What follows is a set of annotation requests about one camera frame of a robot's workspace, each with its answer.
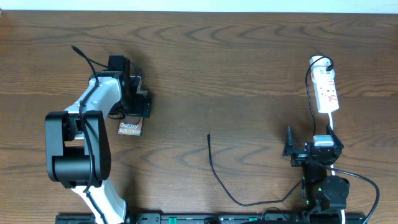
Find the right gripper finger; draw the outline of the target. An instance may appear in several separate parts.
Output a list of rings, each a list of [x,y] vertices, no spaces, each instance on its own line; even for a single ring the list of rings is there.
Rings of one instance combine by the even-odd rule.
[[[294,139],[292,135],[291,127],[287,127],[287,139],[285,141],[285,146],[282,155],[291,156],[294,153]]]
[[[333,131],[333,129],[331,128],[330,125],[328,125],[328,126],[326,127],[326,133],[327,133],[327,135],[331,136],[331,138],[332,138],[332,140],[333,140],[333,142],[334,142],[334,145],[335,145],[335,147],[336,147],[337,149],[343,149],[343,148],[344,148],[343,143],[338,139],[338,137],[336,136],[336,134],[334,133],[334,131]]]

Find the Galaxy smartphone with bronze screen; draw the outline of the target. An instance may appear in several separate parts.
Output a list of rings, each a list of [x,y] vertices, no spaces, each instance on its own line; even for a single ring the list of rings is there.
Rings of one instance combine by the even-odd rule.
[[[142,136],[143,117],[126,116],[119,121],[118,134],[123,136]]]

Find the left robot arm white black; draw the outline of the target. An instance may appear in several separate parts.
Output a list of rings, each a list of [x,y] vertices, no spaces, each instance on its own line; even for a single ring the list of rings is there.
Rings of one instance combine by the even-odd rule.
[[[51,181],[79,195],[89,214],[57,215],[56,223],[135,223],[136,216],[118,194],[109,175],[111,150],[105,120],[150,114],[142,78],[121,70],[93,74],[88,88],[63,111],[45,117],[47,174]]]

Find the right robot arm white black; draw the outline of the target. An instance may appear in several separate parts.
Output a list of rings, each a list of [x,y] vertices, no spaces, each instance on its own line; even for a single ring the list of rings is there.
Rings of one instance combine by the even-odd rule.
[[[293,167],[303,169],[302,197],[308,209],[301,213],[307,223],[346,223],[346,199],[349,181],[335,174],[328,174],[342,153],[344,145],[330,126],[325,135],[315,135],[312,142],[297,148],[291,128],[287,128],[287,139],[283,155],[290,157]]]

